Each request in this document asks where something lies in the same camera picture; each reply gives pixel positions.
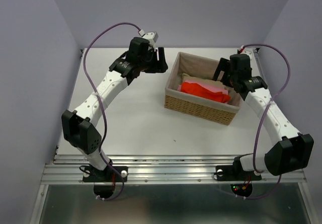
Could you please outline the wicker basket with liner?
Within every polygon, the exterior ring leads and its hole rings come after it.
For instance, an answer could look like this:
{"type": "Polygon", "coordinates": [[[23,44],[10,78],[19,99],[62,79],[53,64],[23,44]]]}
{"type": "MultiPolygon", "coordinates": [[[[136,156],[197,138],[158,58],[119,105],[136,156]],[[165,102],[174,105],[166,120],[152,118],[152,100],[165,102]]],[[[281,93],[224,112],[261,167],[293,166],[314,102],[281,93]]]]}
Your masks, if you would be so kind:
{"type": "Polygon", "coordinates": [[[164,107],[181,113],[193,115],[229,125],[240,110],[241,96],[233,88],[227,88],[230,100],[219,103],[198,96],[180,92],[179,85],[186,74],[212,81],[219,61],[189,53],[179,52],[165,87],[164,107]]]}

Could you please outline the orange t shirt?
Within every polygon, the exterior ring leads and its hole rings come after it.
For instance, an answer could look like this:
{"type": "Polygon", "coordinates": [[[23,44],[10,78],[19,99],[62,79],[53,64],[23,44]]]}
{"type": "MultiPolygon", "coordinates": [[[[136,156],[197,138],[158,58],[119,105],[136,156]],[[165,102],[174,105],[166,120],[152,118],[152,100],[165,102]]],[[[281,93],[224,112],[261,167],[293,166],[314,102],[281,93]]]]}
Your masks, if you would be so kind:
{"type": "Polygon", "coordinates": [[[181,84],[180,92],[197,96],[200,98],[227,104],[231,97],[223,89],[209,90],[198,83],[184,82],[181,84]]]}

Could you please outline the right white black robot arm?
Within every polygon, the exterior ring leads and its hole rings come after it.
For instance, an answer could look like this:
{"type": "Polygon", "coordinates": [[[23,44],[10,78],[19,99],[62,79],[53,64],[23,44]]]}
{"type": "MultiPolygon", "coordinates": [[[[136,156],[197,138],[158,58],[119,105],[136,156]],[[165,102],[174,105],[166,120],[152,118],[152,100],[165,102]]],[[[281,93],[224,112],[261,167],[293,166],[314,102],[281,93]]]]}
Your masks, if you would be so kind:
{"type": "Polygon", "coordinates": [[[246,154],[234,158],[231,165],[217,166],[219,181],[242,179],[249,174],[269,172],[273,176],[307,167],[314,140],[302,134],[279,109],[267,84],[252,75],[251,60],[246,54],[221,58],[213,75],[225,86],[232,87],[258,116],[259,128],[265,128],[273,144],[265,154],[246,154]]]}

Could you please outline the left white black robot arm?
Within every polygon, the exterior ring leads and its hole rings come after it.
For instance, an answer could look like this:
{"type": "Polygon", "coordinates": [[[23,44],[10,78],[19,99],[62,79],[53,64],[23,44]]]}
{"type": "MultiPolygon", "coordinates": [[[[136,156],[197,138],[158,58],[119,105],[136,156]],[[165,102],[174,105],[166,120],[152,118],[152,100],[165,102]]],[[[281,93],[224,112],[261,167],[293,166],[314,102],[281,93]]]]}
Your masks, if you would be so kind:
{"type": "Polygon", "coordinates": [[[106,121],[105,110],[141,72],[164,73],[168,69],[164,48],[155,46],[157,32],[134,37],[129,48],[109,67],[101,83],[73,111],[62,114],[63,137],[77,148],[95,169],[102,181],[112,175],[111,160],[102,150],[104,137],[96,126],[100,118],[106,121]]]}

